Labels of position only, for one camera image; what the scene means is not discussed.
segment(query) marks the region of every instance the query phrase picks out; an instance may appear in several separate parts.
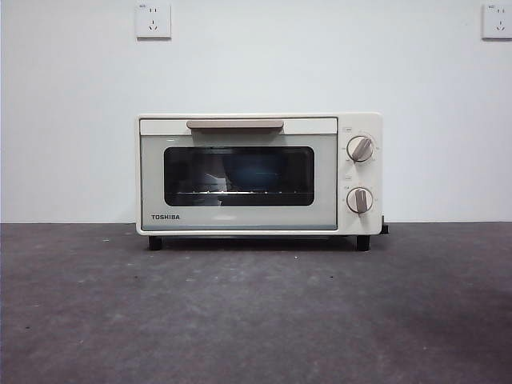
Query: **timer knob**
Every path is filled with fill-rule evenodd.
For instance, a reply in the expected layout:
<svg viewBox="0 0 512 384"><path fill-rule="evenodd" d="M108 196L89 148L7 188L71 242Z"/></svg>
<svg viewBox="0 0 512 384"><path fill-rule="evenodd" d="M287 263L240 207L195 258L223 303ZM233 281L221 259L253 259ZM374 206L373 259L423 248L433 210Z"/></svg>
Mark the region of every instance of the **timer knob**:
<svg viewBox="0 0 512 384"><path fill-rule="evenodd" d="M371 138L367 136L356 136L346 146L346 152L355 162L365 162L374 152Z"/></svg>
<svg viewBox="0 0 512 384"><path fill-rule="evenodd" d="M374 204L374 197L366 188L354 188L346 196L346 204L352 212L364 214Z"/></svg>

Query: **oven window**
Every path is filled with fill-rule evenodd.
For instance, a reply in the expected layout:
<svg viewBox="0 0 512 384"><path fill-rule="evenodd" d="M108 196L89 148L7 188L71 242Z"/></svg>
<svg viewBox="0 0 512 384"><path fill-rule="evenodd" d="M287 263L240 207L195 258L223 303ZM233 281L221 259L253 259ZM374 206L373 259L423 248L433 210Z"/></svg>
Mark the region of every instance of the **oven window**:
<svg viewBox="0 0 512 384"><path fill-rule="evenodd" d="M170 206L308 206L314 152L307 146L170 147L164 152Z"/></svg>

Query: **gray floor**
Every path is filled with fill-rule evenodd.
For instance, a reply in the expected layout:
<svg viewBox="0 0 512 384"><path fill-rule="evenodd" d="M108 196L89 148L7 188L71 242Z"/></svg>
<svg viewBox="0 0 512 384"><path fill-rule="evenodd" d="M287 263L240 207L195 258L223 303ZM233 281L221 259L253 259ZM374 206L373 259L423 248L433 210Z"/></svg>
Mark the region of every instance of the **gray floor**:
<svg viewBox="0 0 512 384"><path fill-rule="evenodd" d="M2 226L2 383L511 383L512 223L337 242Z"/></svg>

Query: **electrical socket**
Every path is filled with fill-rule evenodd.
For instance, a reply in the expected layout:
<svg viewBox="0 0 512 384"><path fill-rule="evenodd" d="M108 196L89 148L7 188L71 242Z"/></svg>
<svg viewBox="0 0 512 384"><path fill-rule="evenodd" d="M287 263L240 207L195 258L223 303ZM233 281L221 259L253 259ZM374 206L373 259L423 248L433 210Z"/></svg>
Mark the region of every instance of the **electrical socket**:
<svg viewBox="0 0 512 384"><path fill-rule="evenodd" d="M512 38L512 4L482 7L482 38Z"/></svg>
<svg viewBox="0 0 512 384"><path fill-rule="evenodd" d="M140 2L135 8L137 38L170 38L170 5Z"/></svg>

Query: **white toaster oven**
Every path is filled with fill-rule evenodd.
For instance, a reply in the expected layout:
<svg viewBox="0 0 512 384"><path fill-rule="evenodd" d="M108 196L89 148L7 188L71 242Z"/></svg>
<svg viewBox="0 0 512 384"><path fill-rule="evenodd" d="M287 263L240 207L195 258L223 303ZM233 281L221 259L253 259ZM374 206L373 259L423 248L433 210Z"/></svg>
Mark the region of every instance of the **white toaster oven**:
<svg viewBox="0 0 512 384"><path fill-rule="evenodd" d="M137 232L162 236L357 235L382 228L382 118L142 114Z"/></svg>

